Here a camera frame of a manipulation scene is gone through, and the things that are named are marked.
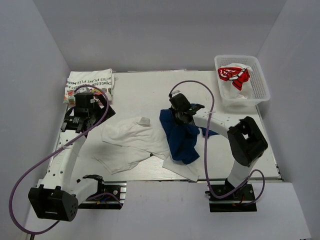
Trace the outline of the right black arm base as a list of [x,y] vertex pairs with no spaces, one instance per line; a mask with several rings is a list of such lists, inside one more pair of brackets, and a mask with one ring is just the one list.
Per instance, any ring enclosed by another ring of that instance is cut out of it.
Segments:
[[205,191],[209,202],[209,211],[211,213],[249,213],[256,212],[256,203],[251,203],[256,199],[253,186],[251,184],[245,185],[236,193],[225,198],[218,199],[207,190]]

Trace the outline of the white t-shirt black graphic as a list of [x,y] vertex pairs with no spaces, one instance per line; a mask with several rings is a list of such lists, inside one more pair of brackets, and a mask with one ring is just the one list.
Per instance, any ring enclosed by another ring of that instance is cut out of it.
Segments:
[[92,159],[110,174],[135,168],[140,162],[158,157],[162,166],[186,179],[196,182],[196,170],[174,163],[163,128],[155,126],[147,117],[134,117],[116,124],[105,124],[100,131],[101,145],[93,151]]

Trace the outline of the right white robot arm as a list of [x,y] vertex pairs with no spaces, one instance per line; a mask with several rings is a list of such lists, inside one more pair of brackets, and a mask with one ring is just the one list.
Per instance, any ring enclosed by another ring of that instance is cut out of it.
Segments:
[[254,165],[268,148],[255,120],[250,116],[232,118],[214,113],[201,104],[192,105],[182,93],[171,94],[169,101],[177,124],[204,128],[228,140],[234,163],[225,180],[225,192],[229,198],[238,199],[244,193],[243,186],[252,175]]

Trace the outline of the white t-shirt red graphic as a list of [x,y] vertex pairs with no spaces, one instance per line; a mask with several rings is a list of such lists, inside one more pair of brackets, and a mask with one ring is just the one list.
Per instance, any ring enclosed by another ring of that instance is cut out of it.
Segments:
[[218,82],[221,84],[222,93],[227,99],[252,99],[251,86],[252,68],[241,63],[223,65],[218,70]]

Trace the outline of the dark blue t-shirt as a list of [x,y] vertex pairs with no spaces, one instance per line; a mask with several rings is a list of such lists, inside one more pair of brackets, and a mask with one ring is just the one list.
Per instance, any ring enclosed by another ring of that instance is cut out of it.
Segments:
[[177,124],[170,109],[162,109],[159,121],[166,135],[171,158],[185,165],[193,163],[200,155],[195,149],[198,135],[206,134],[206,128],[192,124]]

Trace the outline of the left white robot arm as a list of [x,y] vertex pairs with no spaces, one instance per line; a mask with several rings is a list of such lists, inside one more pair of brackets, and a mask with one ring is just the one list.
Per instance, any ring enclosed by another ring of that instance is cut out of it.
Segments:
[[72,173],[80,150],[87,139],[87,130],[115,115],[103,94],[89,92],[75,95],[75,106],[69,109],[61,126],[58,147],[47,173],[28,193],[31,206],[40,219],[71,222],[81,203],[105,196],[103,177],[87,174],[72,181]]

